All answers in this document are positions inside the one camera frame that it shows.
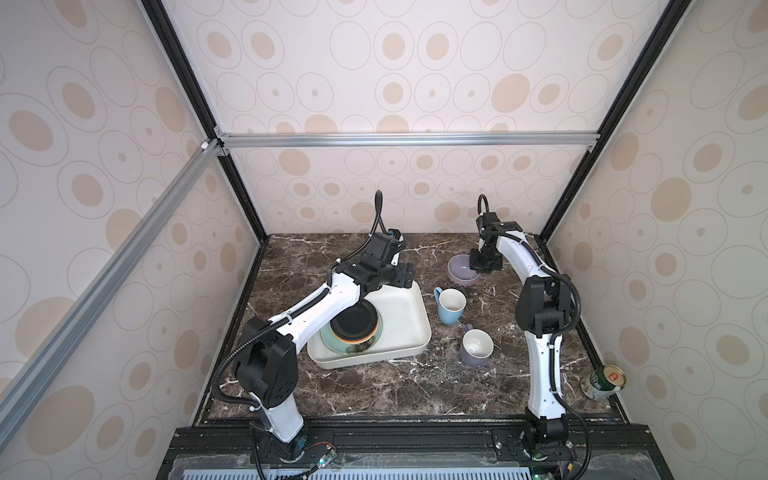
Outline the lavender bowl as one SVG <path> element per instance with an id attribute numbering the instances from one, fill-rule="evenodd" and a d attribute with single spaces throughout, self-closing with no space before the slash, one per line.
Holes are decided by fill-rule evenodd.
<path id="1" fill-rule="evenodd" d="M 481 277 L 479 272 L 470 267 L 470 256 L 468 254 L 453 256 L 447 264 L 447 275 L 452 283 L 461 287 L 473 286 Z"/>

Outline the black plate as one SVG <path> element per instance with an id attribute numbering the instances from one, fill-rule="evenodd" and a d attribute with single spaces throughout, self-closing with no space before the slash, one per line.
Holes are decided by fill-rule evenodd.
<path id="1" fill-rule="evenodd" d="M 343 310 L 330 322 L 330 330 L 340 341 L 358 344 L 373 338 L 380 325 L 376 307 L 367 300 Z"/>

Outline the light blue mug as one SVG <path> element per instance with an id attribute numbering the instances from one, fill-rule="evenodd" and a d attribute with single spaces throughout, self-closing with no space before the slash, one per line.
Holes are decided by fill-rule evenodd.
<path id="1" fill-rule="evenodd" d="M 465 295 L 457 289 L 443 289 L 435 287 L 433 290 L 437 302 L 438 317 L 445 325 L 457 323 L 464 314 L 467 300 Z"/>

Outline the white plastic bin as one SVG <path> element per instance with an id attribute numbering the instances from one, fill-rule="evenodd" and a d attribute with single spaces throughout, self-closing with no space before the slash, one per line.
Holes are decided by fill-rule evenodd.
<path id="1" fill-rule="evenodd" d="M 431 327 L 419 284 L 409 289 L 383 286 L 366 296 L 381 317 L 381 335 L 367 350 L 341 354 L 329 349 L 321 334 L 307 344 L 309 357 L 322 369 L 330 370 L 380 361 L 416 356 L 425 351 L 431 340 Z"/>

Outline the teal flower plate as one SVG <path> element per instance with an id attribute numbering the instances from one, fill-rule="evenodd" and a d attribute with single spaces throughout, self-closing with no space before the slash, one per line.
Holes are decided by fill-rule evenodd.
<path id="1" fill-rule="evenodd" d="M 324 326 L 320 330 L 321 340 L 327 348 L 329 348 L 335 353 L 338 353 L 340 355 L 347 355 L 347 356 L 361 354 L 369 350 L 378 342 L 378 340 L 381 337 L 381 334 L 382 334 L 382 326 L 380 323 L 380 333 L 374 340 L 368 341 L 359 345 L 348 345 L 338 340 L 331 333 L 330 323 Z"/>

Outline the purple grey mug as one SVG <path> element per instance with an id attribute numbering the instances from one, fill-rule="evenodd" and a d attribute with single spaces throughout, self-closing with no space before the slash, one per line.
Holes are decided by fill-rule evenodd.
<path id="1" fill-rule="evenodd" d="M 475 328 L 472 324 L 464 326 L 460 359 L 465 366 L 471 368 L 483 366 L 492 356 L 494 348 L 494 342 L 487 332 Z"/>

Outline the orange plate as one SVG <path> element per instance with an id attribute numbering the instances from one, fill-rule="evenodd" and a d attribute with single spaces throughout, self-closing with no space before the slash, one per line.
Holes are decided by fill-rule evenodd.
<path id="1" fill-rule="evenodd" d="M 330 322 L 331 333 L 348 345 L 359 345 L 374 340 L 380 333 L 380 319 L 373 313 L 353 311 L 342 313 Z"/>

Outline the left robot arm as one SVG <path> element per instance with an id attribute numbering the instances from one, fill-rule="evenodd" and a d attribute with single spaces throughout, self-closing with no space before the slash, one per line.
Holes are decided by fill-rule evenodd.
<path id="1" fill-rule="evenodd" d="M 307 441 L 304 419 L 293 391 L 298 383 L 297 356 L 325 325 L 342 312 L 363 305 L 384 286 L 409 288 L 415 265 L 399 263 L 406 247 L 402 233 L 384 226 L 383 193 L 374 197 L 375 216 L 365 242 L 329 267 L 325 282 L 286 311 L 248 322 L 240 343 L 216 366 L 211 396 L 246 405 L 258 415 L 282 456 L 298 459 Z"/>

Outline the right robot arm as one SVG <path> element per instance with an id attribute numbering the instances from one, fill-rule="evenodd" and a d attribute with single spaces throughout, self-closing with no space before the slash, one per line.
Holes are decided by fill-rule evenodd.
<path id="1" fill-rule="evenodd" d="M 532 461 L 562 458 L 570 451 L 569 419 L 579 416 L 562 394 L 560 351 L 563 338 L 581 319 L 580 294 L 538 255 L 517 223 L 490 210 L 484 194 L 478 197 L 477 213 L 479 241 L 470 251 L 470 268 L 491 273 L 509 263 L 522 282 L 515 321 L 528 348 L 529 396 L 517 447 Z"/>

